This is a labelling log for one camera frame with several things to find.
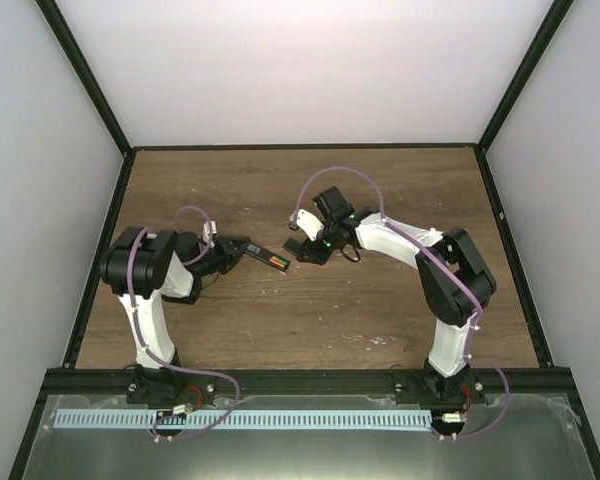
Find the black battery compartment cover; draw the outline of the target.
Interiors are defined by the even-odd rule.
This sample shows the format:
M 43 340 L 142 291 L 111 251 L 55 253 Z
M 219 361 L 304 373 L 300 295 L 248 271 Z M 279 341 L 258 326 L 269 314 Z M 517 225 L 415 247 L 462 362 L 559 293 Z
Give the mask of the black battery compartment cover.
M 289 238 L 283 244 L 283 249 L 290 253 L 294 258 L 300 260 L 304 255 L 304 245 L 294 238 Z

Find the black remote control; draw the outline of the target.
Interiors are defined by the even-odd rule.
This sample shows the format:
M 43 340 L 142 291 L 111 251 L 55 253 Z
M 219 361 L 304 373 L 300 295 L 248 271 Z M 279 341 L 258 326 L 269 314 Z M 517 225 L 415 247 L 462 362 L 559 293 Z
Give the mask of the black remote control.
M 274 252 L 272 252 L 271 250 L 269 250 L 269 249 L 267 249 L 265 247 L 259 246 L 257 244 L 254 244 L 254 243 L 251 243 L 249 245 L 248 250 L 245 253 L 247 255 L 249 255 L 250 257 L 252 257 L 252 258 L 260 261 L 261 263 L 263 263 L 263 264 L 265 264 L 265 265 L 267 265 L 267 266 L 275 269 L 276 271 L 280 272 L 281 274 L 286 274 L 287 271 L 289 270 L 290 265 L 291 265 L 291 261 L 289 260 L 290 263 L 289 263 L 288 269 L 286 271 L 280 271 L 280 270 L 278 270 L 277 268 L 273 267 L 269 263 L 269 260 L 272 259 L 275 256 L 279 256 L 281 258 L 284 258 L 284 257 L 282 257 L 280 255 L 277 255 Z

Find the orange battery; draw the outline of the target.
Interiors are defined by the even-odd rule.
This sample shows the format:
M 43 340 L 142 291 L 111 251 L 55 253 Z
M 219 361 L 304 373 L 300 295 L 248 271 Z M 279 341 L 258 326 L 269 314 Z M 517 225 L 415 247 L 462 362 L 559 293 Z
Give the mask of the orange battery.
M 286 271 L 286 270 L 288 269 L 288 264 L 287 264 L 287 263 L 285 263 L 285 262 L 280 262 L 279 260 L 277 260 L 277 259 L 275 259 L 275 258 L 272 258 L 272 259 L 270 259 L 270 260 L 269 260 L 269 263 L 270 263 L 270 264 L 271 264 L 273 267 L 277 268 L 277 269 L 278 269 L 278 270 L 280 270 L 280 271 Z

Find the green battery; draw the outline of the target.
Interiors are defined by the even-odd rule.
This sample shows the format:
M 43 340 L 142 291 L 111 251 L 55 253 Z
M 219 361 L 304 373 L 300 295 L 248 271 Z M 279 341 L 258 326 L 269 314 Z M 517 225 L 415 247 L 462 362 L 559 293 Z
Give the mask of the green battery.
M 284 258 L 281 258 L 281 257 L 279 257 L 279 256 L 275 256 L 275 257 L 273 257 L 273 259 L 274 259 L 274 260 L 275 260 L 277 263 L 279 263 L 280 265 L 283 265 L 283 266 L 288 266 L 288 265 L 289 265 L 289 263 L 290 263 L 290 262 L 289 262 L 289 260 L 286 260 L 286 259 L 284 259 Z

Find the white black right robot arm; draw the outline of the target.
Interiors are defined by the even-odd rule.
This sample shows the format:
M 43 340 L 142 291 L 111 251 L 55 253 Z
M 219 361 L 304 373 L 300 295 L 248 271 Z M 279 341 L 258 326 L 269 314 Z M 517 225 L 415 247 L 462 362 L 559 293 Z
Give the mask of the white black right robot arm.
M 285 248 L 300 262 L 324 265 L 336 251 L 353 249 L 391 257 L 418 272 L 427 306 L 436 319 L 424 378 L 427 396 L 438 403 L 460 390 L 457 376 L 470 360 L 470 343 L 479 319 L 497 291 L 497 282 L 465 230 L 447 232 L 397 222 L 378 209 L 355 208 L 333 186 L 313 198 L 320 214 L 298 208 L 290 228 L 305 239 Z

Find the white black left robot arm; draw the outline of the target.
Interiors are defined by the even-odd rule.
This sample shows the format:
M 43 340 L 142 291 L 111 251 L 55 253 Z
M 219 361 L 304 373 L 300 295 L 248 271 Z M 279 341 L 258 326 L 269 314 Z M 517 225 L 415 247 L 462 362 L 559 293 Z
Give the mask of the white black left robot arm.
M 128 227 L 100 261 L 100 278 L 126 312 L 135 342 L 135 363 L 158 370 L 149 381 L 150 393 L 161 403 L 176 402 L 184 392 L 177 348 L 166 325 L 165 301 L 193 305 L 203 278 L 231 271 L 246 253 L 250 239 L 212 235 L 205 240 L 193 232 L 152 232 Z

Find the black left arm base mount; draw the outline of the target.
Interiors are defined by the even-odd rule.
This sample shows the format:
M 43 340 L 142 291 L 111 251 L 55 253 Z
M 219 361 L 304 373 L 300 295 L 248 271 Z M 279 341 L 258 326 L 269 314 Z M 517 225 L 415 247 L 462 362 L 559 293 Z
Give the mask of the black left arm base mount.
M 210 377 L 135 365 L 128 385 L 127 402 L 148 406 L 201 406 L 214 400 L 215 381 Z

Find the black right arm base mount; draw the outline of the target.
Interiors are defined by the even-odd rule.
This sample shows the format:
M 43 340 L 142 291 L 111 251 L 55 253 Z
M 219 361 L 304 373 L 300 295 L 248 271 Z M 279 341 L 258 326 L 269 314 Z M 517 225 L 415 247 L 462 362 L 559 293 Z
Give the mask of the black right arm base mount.
M 452 406 L 467 399 L 485 402 L 484 393 L 475 388 L 479 377 L 468 366 L 449 378 L 429 369 L 391 369 L 390 374 L 396 395 L 410 403 Z

